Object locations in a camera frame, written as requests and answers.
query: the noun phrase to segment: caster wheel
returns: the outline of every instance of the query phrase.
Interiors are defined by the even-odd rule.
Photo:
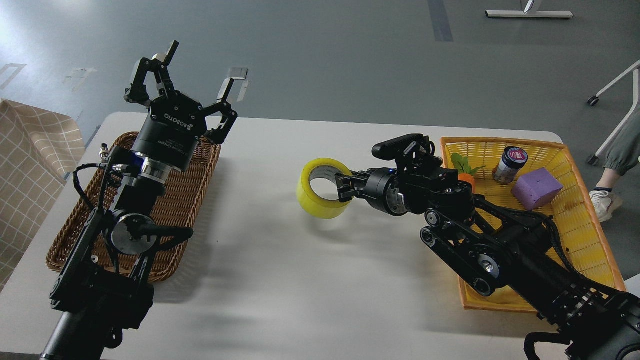
[[[599,159],[600,159],[600,158],[599,158],[598,156],[595,156],[595,154],[594,154],[594,155],[591,155],[591,156],[589,156],[589,158],[587,159],[587,164],[592,165],[592,166],[595,166],[595,165],[598,163],[598,160],[599,160]]]
[[[587,103],[591,106],[596,106],[596,104],[598,103],[598,101],[600,100],[599,97],[597,96],[592,96],[589,98],[589,100],[587,100]]]

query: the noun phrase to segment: jar lid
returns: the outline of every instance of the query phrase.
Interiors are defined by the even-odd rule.
[[[510,168],[523,168],[529,159],[529,155],[521,147],[507,146],[504,149],[502,160]]]

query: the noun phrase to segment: person's leg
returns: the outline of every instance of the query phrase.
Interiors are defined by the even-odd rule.
[[[621,177],[622,175],[620,175],[617,171],[610,168],[605,168],[600,181],[596,185],[596,189],[613,189],[613,187],[616,186],[616,183],[618,182],[618,180],[620,180]]]
[[[613,211],[622,206],[622,199],[613,193],[613,187],[621,177],[638,164],[639,156],[640,111],[636,111],[614,140],[607,155],[602,177],[593,191],[589,193],[600,222],[611,219]]]

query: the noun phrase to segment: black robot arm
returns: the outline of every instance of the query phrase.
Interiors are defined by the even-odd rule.
[[[640,350],[640,299],[578,273],[562,251],[551,217],[496,206],[441,167],[427,136],[405,135],[373,147],[373,155],[397,168],[336,174],[339,199],[365,199],[399,216],[424,214],[420,238],[482,296],[512,287],[552,325],[557,334],[532,333],[525,341],[529,359],[539,359],[540,341],[569,345],[571,360],[615,359]],[[476,210],[499,219],[492,227]],[[555,248],[563,265],[546,253]]]
[[[227,97],[234,80],[246,77],[246,69],[225,80],[216,103],[203,108],[173,87],[167,67],[177,46],[174,41],[166,54],[136,63],[125,100],[144,105],[149,114],[132,149],[116,146],[108,151],[103,144],[101,164],[83,165],[74,172],[74,186],[91,212],[51,291],[51,306],[63,315],[42,359],[100,359],[105,347],[119,346],[123,329],[138,329],[153,304],[154,288],[148,278],[156,254],[193,234],[189,227],[157,225],[150,214],[164,195],[170,172],[187,170],[201,136],[215,144],[224,142],[237,118]],[[144,85],[149,72],[155,75],[159,92],[154,100]],[[222,114],[221,125],[207,131],[205,117],[216,112]],[[89,167],[104,171],[96,204],[77,179],[77,171]],[[109,187],[118,190],[108,208],[104,198]],[[92,256],[100,235],[113,272],[96,264]],[[118,254],[137,256],[127,275],[120,274]]]

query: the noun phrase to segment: checkered cloth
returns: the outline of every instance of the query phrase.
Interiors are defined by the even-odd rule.
[[[83,155],[75,120],[0,99],[0,291]]]

